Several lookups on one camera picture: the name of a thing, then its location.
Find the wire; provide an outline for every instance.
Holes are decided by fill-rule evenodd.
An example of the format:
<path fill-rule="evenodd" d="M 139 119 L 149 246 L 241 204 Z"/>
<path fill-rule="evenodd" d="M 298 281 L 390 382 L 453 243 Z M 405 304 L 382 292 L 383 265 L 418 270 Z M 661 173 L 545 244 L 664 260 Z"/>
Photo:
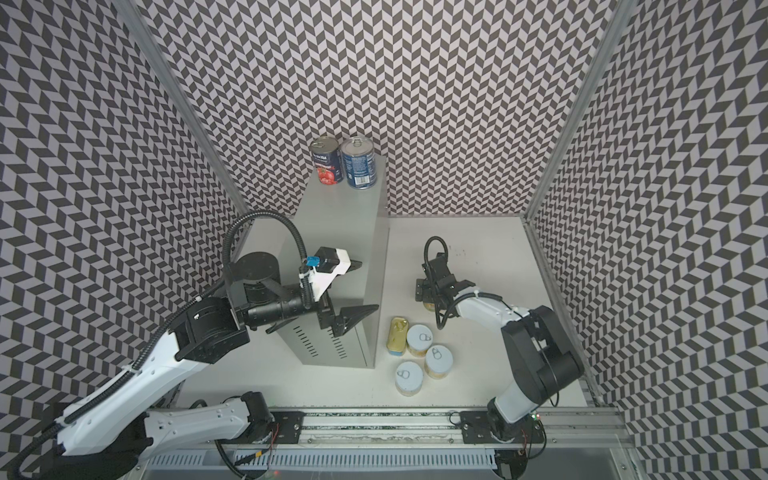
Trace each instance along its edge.
<path fill-rule="evenodd" d="M 541 434 L 544 436 L 544 444 L 541 445 L 541 450 L 536 452 L 536 455 L 531 456 L 531 448 L 528 448 L 528 460 L 533 460 L 534 458 L 538 458 L 541 456 L 542 453 L 544 453 L 544 450 L 547 448 L 547 431 L 544 430 L 544 424 L 539 422 L 539 425 L 541 425 Z"/>
<path fill-rule="evenodd" d="M 471 293 L 465 293 L 464 295 L 457 296 L 452 302 L 451 305 L 449 305 L 448 309 L 445 311 L 445 313 L 442 316 L 442 321 L 438 320 L 437 322 L 437 329 L 442 330 L 443 327 L 445 327 L 445 322 L 448 321 L 448 317 L 456 310 L 456 306 L 459 305 L 460 302 L 468 299 L 468 298 L 489 298 L 492 300 L 497 300 L 499 302 L 502 302 L 502 297 L 500 295 L 495 295 L 494 293 L 486 293 L 486 292 L 471 292 Z"/>
<path fill-rule="evenodd" d="M 458 423 L 454 423 L 454 422 L 453 422 L 453 420 L 451 420 L 451 419 L 453 418 L 453 414 L 454 414 L 454 413 L 458 413 L 458 420 L 459 420 L 459 421 L 458 421 Z M 460 427 L 460 426 L 462 426 L 462 422 L 461 422 L 461 420 L 462 420 L 462 414 L 461 414 L 461 413 L 459 413 L 459 412 L 457 412 L 457 411 L 455 411 L 455 410 L 451 410 L 450 412 L 448 412 L 448 421 L 449 421 L 449 422 L 451 423 L 451 425 L 453 425 L 454 427 Z"/>
<path fill-rule="evenodd" d="M 280 431 L 280 424 L 275 424 L 275 434 L 272 435 L 272 442 L 270 442 L 270 456 L 266 458 L 266 470 L 270 470 L 270 463 L 272 463 L 272 454 L 275 452 L 274 446 L 275 446 L 275 439 L 277 438 L 277 433 Z"/>
<path fill-rule="evenodd" d="M 549 392 L 547 391 L 547 386 L 544 385 L 544 382 L 541 383 L 542 385 L 544 385 L 544 391 L 547 394 L 547 398 L 549 399 L 550 405 L 552 405 L 553 407 L 556 407 L 556 406 L 560 405 L 560 382 L 558 382 L 558 376 L 554 374 L 554 369 L 552 368 L 552 365 L 549 362 L 549 358 L 547 358 L 547 354 L 544 353 L 544 349 L 541 348 L 541 344 L 539 343 L 538 339 L 536 339 L 534 337 L 534 340 L 536 341 L 536 345 L 538 345 L 538 352 L 539 352 L 539 354 L 542 357 L 544 357 L 545 362 L 549 366 L 549 371 L 552 372 L 552 378 L 554 379 L 554 386 L 556 386 L 558 388 L 557 400 L 552 402 L 552 397 L 551 397 L 551 395 L 549 395 Z"/>
<path fill-rule="evenodd" d="M 238 478 L 241 478 L 242 480 L 257 480 L 257 478 L 262 475 L 259 474 L 259 477 L 251 477 L 247 473 L 243 473 L 238 467 L 235 466 L 235 464 L 232 463 L 230 457 L 224 451 L 224 447 L 221 445 L 221 440 L 214 440 L 214 444 L 216 444 L 216 450 L 218 450 L 219 456 L 223 460 L 224 464 L 227 466 L 230 472 L 237 475 Z"/>
<path fill-rule="evenodd" d="M 269 335 L 270 333 L 275 333 L 277 330 L 283 328 L 285 325 L 288 325 L 295 319 L 299 318 L 298 316 L 295 316 L 293 318 L 289 318 L 288 320 L 284 320 L 282 323 L 275 322 L 274 325 L 272 325 L 270 328 L 266 329 L 266 334 Z"/>
<path fill-rule="evenodd" d="M 207 407 L 207 406 L 208 406 L 208 404 L 205 403 L 205 400 L 199 399 L 199 400 L 195 400 L 194 402 L 192 402 L 192 405 L 190 405 L 190 410 L 191 409 L 196 409 L 197 407 Z"/>
<path fill-rule="evenodd" d="M 504 306 L 507 307 L 507 310 L 509 310 L 511 312 L 514 312 L 515 315 L 519 316 L 520 318 L 523 318 L 523 315 L 521 315 L 517 310 L 513 309 L 512 307 L 510 307 L 504 300 L 501 300 L 501 302 L 504 303 Z"/>
<path fill-rule="evenodd" d="M 235 236 L 238 232 L 240 232 L 240 229 L 243 228 L 243 225 L 248 223 L 251 220 L 257 219 L 257 218 L 273 218 L 274 220 L 277 220 L 281 222 L 283 225 L 286 226 L 290 234 L 293 236 L 293 241 L 296 243 L 296 248 L 299 250 L 299 257 L 301 257 L 301 266 L 299 267 L 299 274 L 300 274 L 300 283 L 301 283 L 301 303 L 304 305 L 304 308 L 310 309 L 312 308 L 313 304 L 313 295 L 312 295 L 312 286 L 310 286 L 310 279 L 308 276 L 305 276 L 305 274 L 309 271 L 309 267 L 306 265 L 306 247 L 304 246 L 304 240 L 301 238 L 301 233 L 299 233 L 299 230 L 296 228 L 296 225 L 293 224 L 285 215 L 279 214 L 276 211 L 273 210 L 254 210 L 251 212 L 248 212 L 247 214 L 240 215 L 234 223 L 230 226 L 230 229 L 227 230 L 227 233 L 224 235 L 224 241 L 221 245 L 221 263 L 222 266 L 226 267 L 230 264 L 230 261 L 232 259 L 232 244 L 235 241 Z"/>
<path fill-rule="evenodd" d="M 437 323 L 438 330 L 442 330 L 442 326 L 440 326 L 439 288 L 437 286 L 437 281 L 432 276 L 432 268 L 429 266 L 429 245 L 434 241 L 438 241 L 442 245 L 442 252 L 445 256 L 446 263 L 448 262 L 448 244 L 445 243 L 445 240 L 437 236 L 428 238 L 427 243 L 424 244 L 424 273 L 427 276 L 429 290 L 432 292 L 432 302 L 435 305 L 435 323 Z"/>

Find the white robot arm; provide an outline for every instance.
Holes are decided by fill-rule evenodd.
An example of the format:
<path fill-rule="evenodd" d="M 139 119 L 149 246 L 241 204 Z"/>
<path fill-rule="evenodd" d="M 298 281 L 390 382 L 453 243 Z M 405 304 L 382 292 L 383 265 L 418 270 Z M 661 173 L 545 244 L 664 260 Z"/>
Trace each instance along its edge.
<path fill-rule="evenodd" d="M 277 258 L 249 253 L 230 262 L 237 231 L 257 217 L 288 227 L 299 247 L 297 282 L 280 283 Z M 287 218 L 258 210 L 243 215 L 224 237 L 223 277 L 155 330 L 139 357 L 89 396 L 49 413 L 54 420 L 8 464 L 10 478 L 27 478 L 21 466 L 36 448 L 54 440 L 48 468 L 38 478 L 92 480 L 119 478 L 140 460 L 206 440 L 260 441 L 273 417 L 261 393 L 248 392 L 217 406 L 188 410 L 151 409 L 179 383 L 229 351 L 250 341 L 247 329 L 269 326 L 273 333 L 306 313 L 320 327 L 341 336 L 378 305 L 344 307 L 336 315 L 327 293 L 334 278 L 360 267 L 345 250 L 321 247 L 306 255 L 301 236 Z M 223 290 L 226 296 L 215 296 Z"/>
<path fill-rule="evenodd" d="M 429 260 L 433 241 L 442 244 L 443 252 Z M 473 282 L 457 281 L 440 237 L 427 240 L 422 268 L 426 278 L 416 282 L 416 300 L 435 311 L 438 329 L 456 315 L 501 332 L 514 380 L 488 403 L 488 424 L 497 439 L 516 439 L 533 410 L 584 373 L 573 343 L 549 308 L 509 306 Z"/>

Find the white can lid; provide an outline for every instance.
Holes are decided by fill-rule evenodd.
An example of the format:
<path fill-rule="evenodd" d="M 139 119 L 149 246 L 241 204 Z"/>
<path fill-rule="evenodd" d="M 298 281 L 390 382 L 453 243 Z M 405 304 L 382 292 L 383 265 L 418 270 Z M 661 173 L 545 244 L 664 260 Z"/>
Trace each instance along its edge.
<path fill-rule="evenodd" d="M 416 362 L 403 362 L 395 372 L 395 384 L 404 392 L 415 392 L 422 387 L 424 371 Z"/>
<path fill-rule="evenodd" d="M 427 325 L 414 325 L 408 329 L 408 344 L 414 350 L 426 350 L 432 345 L 432 331 Z"/>
<path fill-rule="evenodd" d="M 448 373 L 453 366 L 453 354 L 448 347 L 435 345 L 427 350 L 427 366 L 434 373 Z"/>

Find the mounting plate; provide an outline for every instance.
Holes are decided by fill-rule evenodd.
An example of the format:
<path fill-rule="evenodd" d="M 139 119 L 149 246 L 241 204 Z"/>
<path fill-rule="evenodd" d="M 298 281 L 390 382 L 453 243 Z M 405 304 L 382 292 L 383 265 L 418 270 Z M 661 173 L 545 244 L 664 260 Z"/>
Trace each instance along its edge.
<path fill-rule="evenodd" d="M 290 412 L 272 412 L 272 415 L 275 416 L 275 422 L 280 425 L 275 443 L 291 445 L 299 443 L 301 426 L 304 422 L 304 412 L 299 412 L 298 410 Z"/>
<path fill-rule="evenodd" d="M 491 426 L 488 424 L 488 413 L 483 411 L 464 411 L 459 412 L 462 420 L 462 437 L 467 445 L 477 445 L 482 443 L 498 443 L 499 445 L 521 445 L 522 443 L 543 443 L 544 435 L 541 432 L 541 422 L 530 415 L 521 427 L 520 438 L 515 438 L 512 442 L 500 442 L 491 434 Z"/>

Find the floor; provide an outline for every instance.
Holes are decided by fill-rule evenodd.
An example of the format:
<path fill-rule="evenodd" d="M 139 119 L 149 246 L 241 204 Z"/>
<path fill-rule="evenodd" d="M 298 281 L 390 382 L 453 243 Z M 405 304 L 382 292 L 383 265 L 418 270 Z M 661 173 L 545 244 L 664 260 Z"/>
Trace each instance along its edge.
<path fill-rule="evenodd" d="M 258 222 L 243 241 L 243 251 L 276 254 L 285 237 L 283 227 L 272 220 Z M 519 218 L 392 218 L 374 369 L 302 365 L 280 337 L 260 330 L 251 333 L 249 344 L 188 379 L 178 405 L 188 406 L 196 399 L 218 403 L 249 390 L 261 391 L 267 403 L 275 407 L 487 405 L 512 381 L 499 332 L 461 318 L 450 319 L 437 331 L 434 314 L 413 299 L 415 279 L 422 275 L 424 242 L 431 235 L 443 237 L 449 245 L 449 267 L 457 279 L 471 280 L 485 291 L 502 295 L 507 303 L 550 306 Z M 434 244 L 431 255 L 438 248 Z M 425 376 L 421 391 L 412 397 L 397 391 L 394 372 L 405 360 L 421 365 L 423 361 L 408 353 L 396 357 L 387 352 L 386 337 L 394 316 L 432 328 L 435 342 L 450 348 L 455 358 L 446 378 Z M 316 322 L 316 317 L 297 322 Z M 559 405 L 587 405 L 578 382 L 561 391 Z"/>

